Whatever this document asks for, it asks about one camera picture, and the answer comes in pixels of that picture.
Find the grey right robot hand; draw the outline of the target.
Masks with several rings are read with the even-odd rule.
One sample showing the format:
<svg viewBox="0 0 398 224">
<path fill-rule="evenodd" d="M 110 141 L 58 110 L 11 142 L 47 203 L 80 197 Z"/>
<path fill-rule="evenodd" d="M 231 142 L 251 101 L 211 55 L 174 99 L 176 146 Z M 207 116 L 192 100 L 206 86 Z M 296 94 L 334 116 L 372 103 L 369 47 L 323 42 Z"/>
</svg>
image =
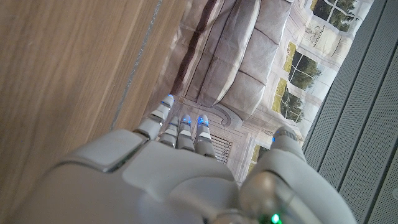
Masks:
<svg viewBox="0 0 398 224">
<path fill-rule="evenodd" d="M 286 126 L 242 183 L 216 157 L 208 118 L 169 118 L 172 95 L 133 131 L 64 156 L 9 223 L 354 223 Z"/>
</svg>

